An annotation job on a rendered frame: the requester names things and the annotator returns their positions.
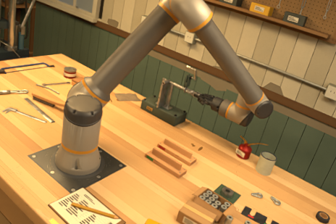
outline wall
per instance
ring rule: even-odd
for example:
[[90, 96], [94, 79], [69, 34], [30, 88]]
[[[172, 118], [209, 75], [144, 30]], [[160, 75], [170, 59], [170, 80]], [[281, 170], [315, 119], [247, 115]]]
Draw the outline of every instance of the wall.
[[[116, 20], [118, 28], [130, 33], [140, 23], [141, 16], [149, 14], [158, 2], [105, 0], [101, 21], [107, 23], [108, 19]], [[324, 87], [329, 83], [336, 84], [335, 45], [226, 9], [211, 5], [210, 8], [214, 12], [215, 23], [238, 54]], [[174, 30], [186, 31], [181, 23]], [[179, 35], [168, 34], [160, 45], [208, 65], [218, 66], [203, 44], [189, 45]], [[283, 96], [336, 117], [336, 101], [324, 98], [320, 90], [247, 61], [243, 61], [243, 64], [260, 86], [274, 83], [281, 88]]]
[[[37, 3], [34, 56], [63, 53], [97, 70], [123, 41], [86, 21]], [[122, 85], [144, 96], [158, 95], [163, 77], [182, 84], [190, 74], [185, 69], [183, 63], [152, 51]], [[190, 88], [232, 101], [237, 98], [232, 84], [201, 71]], [[240, 135], [250, 143], [267, 143], [269, 146], [253, 146], [253, 153], [259, 155], [266, 149], [274, 152], [276, 165], [336, 196], [336, 129], [278, 104], [274, 104], [270, 118], [255, 117], [247, 128], [217, 116], [179, 90], [174, 90], [171, 104], [187, 111], [189, 120], [234, 144], [242, 142]]]

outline outlet box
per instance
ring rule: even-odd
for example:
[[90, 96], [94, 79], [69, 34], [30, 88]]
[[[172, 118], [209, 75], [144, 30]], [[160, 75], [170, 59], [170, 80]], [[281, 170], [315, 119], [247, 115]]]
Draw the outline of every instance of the outlet box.
[[143, 21], [145, 20], [146, 17], [147, 17], [146, 15], [143, 15], [143, 16], [141, 17], [141, 22], [143, 22]]
[[185, 33], [185, 42], [190, 43], [190, 44], [194, 44], [196, 41], [196, 34], [195, 33], [191, 33], [191, 32], [186, 32]]
[[324, 97], [336, 101], [336, 85], [329, 84], [327, 90], [324, 93]]

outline wooden workbench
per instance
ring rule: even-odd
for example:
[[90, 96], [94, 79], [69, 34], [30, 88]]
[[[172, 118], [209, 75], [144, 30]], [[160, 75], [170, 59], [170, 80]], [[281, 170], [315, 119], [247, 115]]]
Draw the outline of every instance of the wooden workbench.
[[[1, 111], [14, 107], [41, 117], [24, 98], [32, 99], [31, 93], [36, 93], [65, 102], [71, 85], [54, 86], [60, 92], [58, 95], [36, 83], [64, 82], [64, 66], [76, 67], [84, 76], [94, 74], [62, 54], [2, 61], [0, 68], [36, 62], [55, 67], [0, 75], [1, 90], [28, 89], [30, 92], [0, 96]], [[148, 218], [162, 224], [177, 223], [178, 211], [192, 199], [193, 192], [202, 186], [214, 190], [220, 184], [241, 194], [235, 203], [240, 211], [248, 206], [280, 224], [317, 224], [315, 214], [324, 211], [331, 217], [329, 223], [336, 223], [336, 197], [278, 167], [274, 167], [270, 176], [259, 175], [255, 169], [258, 157], [254, 154], [249, 160], [239, 159], [236, 146], [229, 141], [188, 120], [172, 127], [143, 111], [140, 101], [117, 101], [114, 95], [117, 93], [134, 92], [119, 85], [111, 94], [112, 102], [104, 107], [99, 146], [127, 167], [89, 186], [88, 190], [127, 224], [143, 224]], [[36, 104], [56, 122], [40, 123], [13, 112], [0, 113], [0, 189], [32, 223], [49, 223], [53, 218], [63, 224], [48, 204], [68, 192], [28, 157], [61, 142], [63, 113]], [[181, 143], [198, 159], [191, 167], [184, 166], [187, 173], [182, 178], [174, 177], [145, 158], [145, 153], [166, 137]], [[253, 192], [262, 193], [264, 198], [252, 197]], [[279, 199], [281, 206], [276, 206], [270, 196]], [[242, 215], [239, 212], [236, 215], [240, 217], [232, 223], [243, 223], [238, 221]]]

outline red fire extinguisher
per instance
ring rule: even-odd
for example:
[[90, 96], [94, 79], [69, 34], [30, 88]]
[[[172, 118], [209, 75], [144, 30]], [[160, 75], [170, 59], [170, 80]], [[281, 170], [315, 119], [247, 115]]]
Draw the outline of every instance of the red fire extinguisher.
[[239, 145], [239, 147], [235, 150], [235, 153], [237, 156], [239, 156], [241, 159], [248, 159], [250, 158], [252, 148], [250, 147], [251, 145], [266, 145], [268, 144], [262, 144], [262, 143], [257, 143], [257, 144], [249, 144], [242, 136], [240, 136], [244, 140], [244, 144]]

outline green wainscoting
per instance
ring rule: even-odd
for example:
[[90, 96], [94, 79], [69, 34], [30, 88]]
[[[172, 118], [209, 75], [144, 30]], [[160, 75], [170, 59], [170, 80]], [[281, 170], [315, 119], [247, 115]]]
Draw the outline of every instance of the green wainscoting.
[[[34, 56], [63, 53], [97, 70], [124, 41], [114, 34], [99, 29], [89, 22], [37, 3]], [[158, 95], [162, 78], [182, 84], [189, 73], [158, 59], [146, 56], [122, 81], [122, 85], [143, 96]], [[216, 91], [197, 78], [190, 88], [235, 101], [237, 94]], [[261, 120], [254, 118], [244, 128], [220, 117], [209, 106], [202, 106], [195, 98], [175, 89], [172, 105], [187, 111], [187, 118], [205, 129], [238, 145], [244, 136], [259, 155], [267, 150], [277, 155], [276, 165], [299, 178], [336, 196], [336, 138], [294, 120], [281, 112]]]

